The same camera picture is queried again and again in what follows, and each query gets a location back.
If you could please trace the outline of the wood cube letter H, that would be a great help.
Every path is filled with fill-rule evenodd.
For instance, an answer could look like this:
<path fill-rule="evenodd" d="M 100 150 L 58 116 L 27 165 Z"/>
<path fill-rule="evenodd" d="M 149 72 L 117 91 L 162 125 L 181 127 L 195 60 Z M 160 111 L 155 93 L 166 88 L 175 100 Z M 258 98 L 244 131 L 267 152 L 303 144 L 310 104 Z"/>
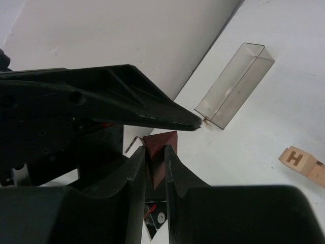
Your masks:
<path fill-rule="evenodd" d="M 280 155 L 279 161 L 288 168 L 307 177 L 317 163 L 317 159 L 297 147 L 290 146 Z"/>

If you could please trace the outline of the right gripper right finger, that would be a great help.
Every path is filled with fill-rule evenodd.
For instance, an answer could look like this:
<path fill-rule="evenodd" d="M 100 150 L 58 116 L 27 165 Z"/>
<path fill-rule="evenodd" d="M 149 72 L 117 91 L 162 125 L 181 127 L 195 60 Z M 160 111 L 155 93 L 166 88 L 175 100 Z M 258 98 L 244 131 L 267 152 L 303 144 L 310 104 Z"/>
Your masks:
<path fill-rule="evenodd" d="M 319 224 L 291 186 L 210 186 L 165 147 L 170 243 L 318 243 Z"/>

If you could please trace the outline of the dark red triangular block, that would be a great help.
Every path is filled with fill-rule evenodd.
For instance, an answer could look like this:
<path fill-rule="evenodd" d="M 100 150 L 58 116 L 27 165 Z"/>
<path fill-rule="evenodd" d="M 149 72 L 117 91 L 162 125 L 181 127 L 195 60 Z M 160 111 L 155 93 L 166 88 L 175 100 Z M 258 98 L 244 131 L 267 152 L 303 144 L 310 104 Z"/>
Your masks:
<path fill-rule="evenodd" d="M 164 132 L 143 137 L 147 157 L 147 174 L 154 189 L 165 177 L 165 146 L 171 145 L 177 153 L 177 131 Z"/>

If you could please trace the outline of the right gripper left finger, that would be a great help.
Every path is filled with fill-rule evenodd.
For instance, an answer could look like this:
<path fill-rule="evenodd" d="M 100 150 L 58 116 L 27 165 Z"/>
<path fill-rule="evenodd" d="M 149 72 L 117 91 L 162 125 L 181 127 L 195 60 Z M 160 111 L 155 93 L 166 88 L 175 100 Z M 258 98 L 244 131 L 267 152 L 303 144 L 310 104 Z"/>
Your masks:
<path fill-rule="evenodd" d="M 140 243 L 146 149 L 83 190 L 1 189 L 1 243 Z"/>

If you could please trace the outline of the clear plastic box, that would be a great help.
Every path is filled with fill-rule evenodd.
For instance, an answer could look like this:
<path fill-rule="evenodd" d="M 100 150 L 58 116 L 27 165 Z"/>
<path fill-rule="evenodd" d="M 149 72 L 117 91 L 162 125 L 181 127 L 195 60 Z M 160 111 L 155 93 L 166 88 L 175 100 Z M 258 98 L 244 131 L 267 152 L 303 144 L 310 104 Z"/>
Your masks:
<path fill-rule="evenodd" d="M 274 62 L 265 45 L 243 43 L 195 111 L 225 129 Z"/>

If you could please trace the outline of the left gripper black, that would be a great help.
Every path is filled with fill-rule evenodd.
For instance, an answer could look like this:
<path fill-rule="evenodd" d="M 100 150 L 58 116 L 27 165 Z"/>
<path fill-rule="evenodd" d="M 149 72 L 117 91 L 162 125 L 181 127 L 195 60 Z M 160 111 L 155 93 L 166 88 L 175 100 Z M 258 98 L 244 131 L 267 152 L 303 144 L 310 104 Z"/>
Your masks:
<path fill-rule="evenodd" d="M 195 131 L 201 119 L 132 65 L 1 72 L 1 186 L 23 169 L 31 186 L 75 169 L 74 187 L 104 179 L 124 161 L 121 124 Z"/>

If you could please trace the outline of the plain light wood block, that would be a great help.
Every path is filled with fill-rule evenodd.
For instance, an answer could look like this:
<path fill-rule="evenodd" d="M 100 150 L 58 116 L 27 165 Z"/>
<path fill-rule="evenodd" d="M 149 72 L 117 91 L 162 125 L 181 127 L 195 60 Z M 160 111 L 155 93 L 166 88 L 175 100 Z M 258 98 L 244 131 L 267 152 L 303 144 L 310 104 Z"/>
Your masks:
<path fill-rule="evenodd" d="M 317 161 L 307 177 L 318 186 L 325 188 L 325 165 Z"/>

